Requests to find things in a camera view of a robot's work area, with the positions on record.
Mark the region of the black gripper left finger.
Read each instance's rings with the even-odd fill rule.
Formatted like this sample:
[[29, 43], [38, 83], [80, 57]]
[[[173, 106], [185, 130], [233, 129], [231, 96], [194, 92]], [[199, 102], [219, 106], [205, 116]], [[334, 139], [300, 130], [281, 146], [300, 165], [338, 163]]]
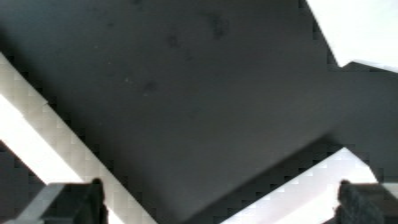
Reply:
[[109, 224], [101, 180], [52, 183], [13, 219], [13, 224]]

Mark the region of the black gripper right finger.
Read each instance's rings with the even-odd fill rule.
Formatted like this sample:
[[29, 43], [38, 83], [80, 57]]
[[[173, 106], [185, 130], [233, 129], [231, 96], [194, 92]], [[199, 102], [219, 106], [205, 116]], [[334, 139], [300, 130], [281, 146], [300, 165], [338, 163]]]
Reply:
[[336, 224], [398, 224], [398, 198], [380, 184], [341, 182]]

